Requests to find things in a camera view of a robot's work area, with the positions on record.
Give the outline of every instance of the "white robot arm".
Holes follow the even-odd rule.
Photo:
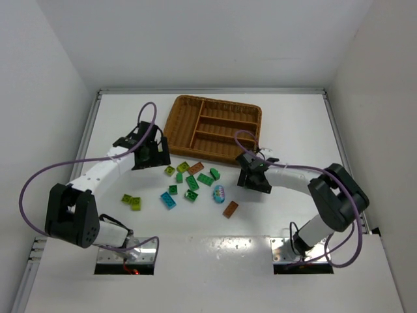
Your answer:
[[[260,149],[258,154],[270,162],[279,162],[272,157],[270,149]],[[241,166],[238,186],[270,193],[273,186],[290,188],[311,196],[318,215],[304,224],[293,236],[294,248],[305,256],[318,242],[335,231],[344,231],[355,220],[354,211],[346,195],[337,190],[337,184],[328,176],[316,171],[286,168],[269,168],[268,164],[253,158],[248,153],[237,157]],[[325,169],[333,174],[352,196],[359,213],[364,211],[369,200],[345,168],[332,164]]]
[[[135,147],[149,127],[149,123],[140,122],[126,137],[113,144],[106,154],[108,160],[95,164],[68,184],[56,184],[51,189],[45,222],[45,232],[50,237],[82,248],[91,245],[120,248],[126,245],[128,235],[133,232],[109,216],[99,216],[96,199],[127,171],[171,163],[167,138],[156,125],[135,151],[117,157]],[[161,138],[156,143],[158,131]]]

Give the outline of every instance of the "blue lego brick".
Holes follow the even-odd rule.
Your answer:
[[[161,199],[162,201],[165,203],[165,205],[167,206],[167,208],[170,210],[172,209],[174,206],[176,206],[177,204],[175,203],[174,199],[169,195],[168,192],[164,192],[161,195]]]

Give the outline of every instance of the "white enclosure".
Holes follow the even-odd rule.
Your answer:
[[[91,102],[107,87],[325,88],[403,308],[417,311],[416,11],[414,0],[4,0],[0,313],[12,308],[35,236],[18,212],[20,188],[76,157]],[[37,226],[70,170],[29,188]]]
[[[324,87],[371,0],[38,0],[85,83]]]

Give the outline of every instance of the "green lego brick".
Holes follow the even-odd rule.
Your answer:
[[[182,184],[182,173],[177,173],[177,183]]]
[[[177,190],[176,185],[169,186],[169,194],[170,195],[178,194],[178,190]]]
[[[193,175],[188,176],[187,178],[185,178],[185,180],[187,181],[187,184],[190,187],[191,191],[196,191],[198,188],[200,188]]]
[[[215,168],[210,169],[210,174],[211,174],[211,176],[213,176],[215,181],[218,181],[220,179],[220,173]]]
[[[177,166],[177,171],[179,171],[180,173],[184,173],[186,170],[188,170],[189,167],[190,166],[187,162],[183,162]]]
[[[197,180],[198,181],[201,181],[203,184],[206,184],[209,187],[211,187],[211,185],[214,182],[214,179],[213,178],[211,178],[211,177],[209,177],[207,175],[204,175],[204,174],[198,175]]]
[[[132,202],[130,205],[132,206],[132,211],[140,211],[141,210],[141,198],[132,198]]]
[[[194,191],[188,189],[186,193],[184,194],[184,197],[190,200],[191,202],[194,202],[195,199],[197,199],[198,194],[196,194]]]
[[[125,204],[130,204],[132,201],[132,196],[129,196],[128,194],[124,194],[122,198],[122,202]]]
[[[175,173],[175,168],[173,168],[172,166],[168,166],[166,169],[165,169],[165,172],[169,175],[169,176],[172,176],[172,174],[174,174]]]

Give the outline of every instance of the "brown woven basket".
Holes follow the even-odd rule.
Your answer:
[[[169,152],[174,155],[237,164],[242,150],[236,145],[235,132],[244,129],[259,139],[262,110],[252,104],[179,96],[169,113],[164,134]],[[256,148],[249,134],[240,134],[241,144]]]

